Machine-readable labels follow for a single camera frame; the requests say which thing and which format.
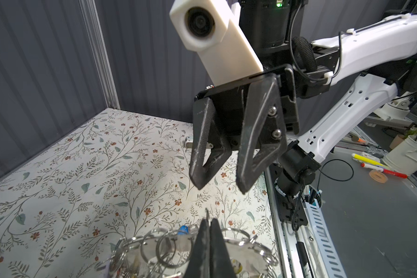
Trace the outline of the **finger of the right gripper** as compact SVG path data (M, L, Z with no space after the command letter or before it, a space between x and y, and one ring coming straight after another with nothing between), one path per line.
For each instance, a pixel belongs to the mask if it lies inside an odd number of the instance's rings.
M210 98L203 98L193 106L193 146L190 179L202 190L218 173L232 154L224 125Z
M240 146L236 185L248 193L261 173L287 149L286 125L275 74L250 83Z

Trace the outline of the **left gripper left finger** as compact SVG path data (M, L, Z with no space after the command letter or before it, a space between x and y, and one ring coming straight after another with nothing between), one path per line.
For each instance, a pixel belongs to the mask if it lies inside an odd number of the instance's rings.
M206 219L200 223L198 235L192 248L188 267L183 278L210 277L210 225Z

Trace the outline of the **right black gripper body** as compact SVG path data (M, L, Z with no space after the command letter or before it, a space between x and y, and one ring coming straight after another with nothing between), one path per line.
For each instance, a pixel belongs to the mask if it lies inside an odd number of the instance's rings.
M325 79L328 68L308 59L302 70L296 69L294 58L301 52L288 34L289 4L245 2L239 26L263 65L263 72L250 75L200 92L195 102L210 98L224 125L231 146L240 146L240 136L250 83L261 76L275 74L278 78L286 132L298 132L296 99L317 96L328 90Z

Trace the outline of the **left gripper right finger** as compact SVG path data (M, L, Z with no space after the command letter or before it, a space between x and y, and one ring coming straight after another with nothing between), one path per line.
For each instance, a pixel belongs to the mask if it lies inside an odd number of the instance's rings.
M213 218L210 223L210 245L209 245L209 267L210 278L236 278L231 259L224 237L222 235L220 223Z

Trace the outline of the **large keyring with coloured keys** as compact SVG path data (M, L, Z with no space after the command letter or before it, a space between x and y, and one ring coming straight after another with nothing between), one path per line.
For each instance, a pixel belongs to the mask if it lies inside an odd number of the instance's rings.
M256 235L222 228L156 228L123 237L95 266L105 278L275 278L278 259Z

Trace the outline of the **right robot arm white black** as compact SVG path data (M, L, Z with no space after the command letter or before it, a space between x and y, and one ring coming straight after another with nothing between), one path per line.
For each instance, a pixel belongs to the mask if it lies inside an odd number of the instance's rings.
M294 222L336 143L403 85L417 88L417 13L309 42L299 35L305 6L176 1L170 11L214 84L193 105L192 183L202 189L236 151L236 185L247 193L278 161L280 219Z

